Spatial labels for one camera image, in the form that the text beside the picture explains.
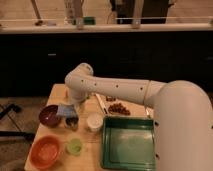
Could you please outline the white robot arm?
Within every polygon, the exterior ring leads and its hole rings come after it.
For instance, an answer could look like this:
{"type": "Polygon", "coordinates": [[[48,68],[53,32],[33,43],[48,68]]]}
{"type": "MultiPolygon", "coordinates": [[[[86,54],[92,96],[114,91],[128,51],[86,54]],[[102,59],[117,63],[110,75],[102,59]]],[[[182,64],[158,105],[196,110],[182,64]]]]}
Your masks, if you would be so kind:
{"type": "Polygon", "coordinates": [[[69,72],[65,84],[73,103],[94,92],[151,108],[156,171],[213,171],[213,105],[198,85],[95,77],[87,63],[69,72]]]}

